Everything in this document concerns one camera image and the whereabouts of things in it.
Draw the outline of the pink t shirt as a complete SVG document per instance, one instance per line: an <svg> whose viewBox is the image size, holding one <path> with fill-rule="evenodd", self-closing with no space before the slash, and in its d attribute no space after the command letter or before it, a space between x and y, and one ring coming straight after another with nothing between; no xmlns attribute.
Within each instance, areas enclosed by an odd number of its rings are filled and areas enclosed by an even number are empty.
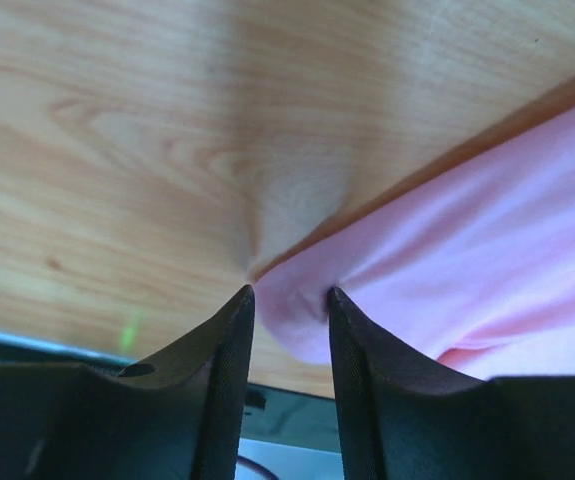
<svg viewBox="0 0 575 480"><path fill-rule="evenodd" d="M330 360L333 286L465 374L575 375L575 108L261 277L258 315L299 360Z"/></svg>

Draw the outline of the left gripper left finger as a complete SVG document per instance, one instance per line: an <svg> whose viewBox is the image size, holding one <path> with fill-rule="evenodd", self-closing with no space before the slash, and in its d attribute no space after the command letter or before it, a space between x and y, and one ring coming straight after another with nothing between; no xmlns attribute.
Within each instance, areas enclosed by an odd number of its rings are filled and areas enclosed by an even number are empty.
<svg viewBox="0 0 575 480"><path fill-rule="evenodd" d="M0 479L231 479L254 330L242 287L124 368L0 346Z"/></svg>

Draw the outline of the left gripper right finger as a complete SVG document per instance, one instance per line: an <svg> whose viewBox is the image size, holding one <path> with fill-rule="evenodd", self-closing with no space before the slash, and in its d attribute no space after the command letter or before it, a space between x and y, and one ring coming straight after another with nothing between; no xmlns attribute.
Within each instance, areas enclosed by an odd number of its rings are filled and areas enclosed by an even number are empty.
<svg viewBox="0 0 575 480"><path fill-rule="evenodd" d="M462 374L326 296L348 479L575 479L575 376Z"/></svg>

